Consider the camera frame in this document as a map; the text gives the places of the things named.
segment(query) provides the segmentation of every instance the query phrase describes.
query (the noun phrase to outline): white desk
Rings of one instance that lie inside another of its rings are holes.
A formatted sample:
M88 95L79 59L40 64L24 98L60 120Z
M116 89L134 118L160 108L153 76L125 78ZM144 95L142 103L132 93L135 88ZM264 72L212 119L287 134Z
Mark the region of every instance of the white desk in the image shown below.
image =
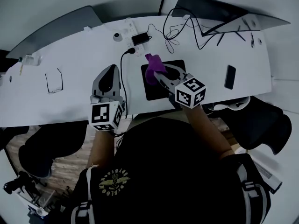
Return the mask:
M150 23L162 30L165 16L133 19L139 33L146 32ZM20 63L10 68L0 87L0 127L41 125L87 119L92 94L92 83L107 66L120 66L120 58L128 48L124 41L115 42L113 34L123 28L125 20L114 21L82 31L61 39L36 53L42 56L38 67L24 66L22 75ZM183 18L169 17L170 25L184 23ZM196 28L199 44L202 38ZM228 99L257 95L271 91L271 74L268 52L263 32L252 32L255 47L251 47L250 32L242 32L244 42L235 33L225 34L219 46L221 35L216 35L202 50L198 50L193 29L186 27L177 37L179 46L175 53L168 52L164 38L152 26L152 39L144 44L145 54L158 54L162 61L184 60L186 71L193 74L207 86L204 104ZM123 77L128 94L128 113L138 114L173 109L168 99L147 101L142 81L141 65L147 64L144 56L125 55ZM236 67L233 90L224 87L228 64ZM49 95L45 72L60 68L64 90Z

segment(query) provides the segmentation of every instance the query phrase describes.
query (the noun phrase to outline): smartphone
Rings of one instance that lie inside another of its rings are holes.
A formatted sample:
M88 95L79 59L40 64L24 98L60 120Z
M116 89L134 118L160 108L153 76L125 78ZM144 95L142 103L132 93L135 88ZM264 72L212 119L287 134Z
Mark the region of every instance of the smartphone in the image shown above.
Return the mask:
M235 82L235 67L228 65L224 87L233 89Z

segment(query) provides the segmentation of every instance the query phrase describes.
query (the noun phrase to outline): person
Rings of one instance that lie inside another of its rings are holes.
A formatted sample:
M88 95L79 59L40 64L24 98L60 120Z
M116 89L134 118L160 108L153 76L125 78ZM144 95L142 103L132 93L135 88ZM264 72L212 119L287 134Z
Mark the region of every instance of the person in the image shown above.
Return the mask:
M123 135L115 155L113 136L96 132L93 168L80 174L62 223L261 223L263 205L248 214L245 182L237 175L242 164L245 179L263 185L250 156L235 155L200 106L182 108L187 122L142 122Z

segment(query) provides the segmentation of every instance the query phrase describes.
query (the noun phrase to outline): eyeglasses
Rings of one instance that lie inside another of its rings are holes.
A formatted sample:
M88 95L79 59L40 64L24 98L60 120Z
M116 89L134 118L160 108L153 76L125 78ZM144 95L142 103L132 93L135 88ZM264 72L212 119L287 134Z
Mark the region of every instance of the eyeglasses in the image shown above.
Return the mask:
M54 90L54 91L49 91L49 85L48 85L48 79L47 79L47 75L45 73L45 76L46 76L46 81L47 81L47 88L48 88L48 94L51 95L51 94L55 94L57 92L60 92L60 91L63 91L64 89L64 83L63 83L63 80L62 80L62 73L61 71L57 68L57 70L59 71L60 75L61 75L61 89L57 89L57 90Z

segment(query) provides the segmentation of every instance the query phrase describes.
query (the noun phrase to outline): black mouse pad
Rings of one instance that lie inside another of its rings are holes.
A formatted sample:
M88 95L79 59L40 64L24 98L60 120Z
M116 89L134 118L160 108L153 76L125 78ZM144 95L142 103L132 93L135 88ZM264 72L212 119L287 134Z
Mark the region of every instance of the black mouse pad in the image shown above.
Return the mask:
M163 62L163 63L178 66L178 67L182 68L184 71L186 71L185 63L183 60L168 61L168 62ZM146 82L145 71L148 66L149 66L148 64L141 66L141 72L142 72L143 84L144 84L144 88L145 88L146 99L147 100L155 100L155 99L168 98L169 92L160 83L158 83L156 85L150 85ZM172 75L176 75L176 72L177 72L176 70L171 69L171 70L173 70L173 71L171 71L168 68L166 68L166 70L168 71L167 76L171 77Z

